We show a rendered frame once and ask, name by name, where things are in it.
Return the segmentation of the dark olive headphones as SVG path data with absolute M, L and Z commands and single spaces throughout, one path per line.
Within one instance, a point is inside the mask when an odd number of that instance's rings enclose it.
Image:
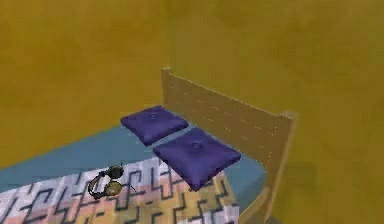
M 95 199 L 99 200 L 103 197 L 116 196 L 123 188 L 123 185 L 117 181 L 124 174 L 123 165 L 110 166 L 106 170 L 100 171 L 88 184 L 87 191 Z M 103 187 L 100 192 L 95 191 L 96 185 L 104 177 L 108 177 L 110 181 Z

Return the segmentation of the wooden bed with blue mattress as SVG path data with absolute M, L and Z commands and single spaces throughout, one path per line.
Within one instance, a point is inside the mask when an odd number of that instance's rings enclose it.
M 153 152 L 156 146 L 199 128 L 241 154 L 238 162 L 221 171 L 240 208 L 238 224 L 271 224 L 273 203 L 295 126 L 294 116 L 255 108 L 178 77 L 169 68 L 162 71 L 162 89 L 161 106 L 187 121 L 187 128 L 145 146 L 120 124 L 0 171 L 0 193 L 62 176 L 159 159 Z

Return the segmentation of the patterned patchwork blanket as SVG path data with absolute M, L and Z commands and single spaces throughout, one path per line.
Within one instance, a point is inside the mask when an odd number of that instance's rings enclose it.
M 124 166 L 122 191 L 99 200 L 88 184 L 99 173 L 0 193 L 0 224 L 238 224 L 240 208 L 223 172 L 195 192 L 157 158 Z

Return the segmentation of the purple square pillow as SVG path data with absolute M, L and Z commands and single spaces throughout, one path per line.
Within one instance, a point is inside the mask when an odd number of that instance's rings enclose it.
M 199 128 L 156 146 L 153 152 L 193 191 L 199 191 L 210 179 L 241 158 L 238 151 Z
M 188 122 L 161 105 L 144 109 L 121 119 L 121 124 L 149 146 L 188 127 Z

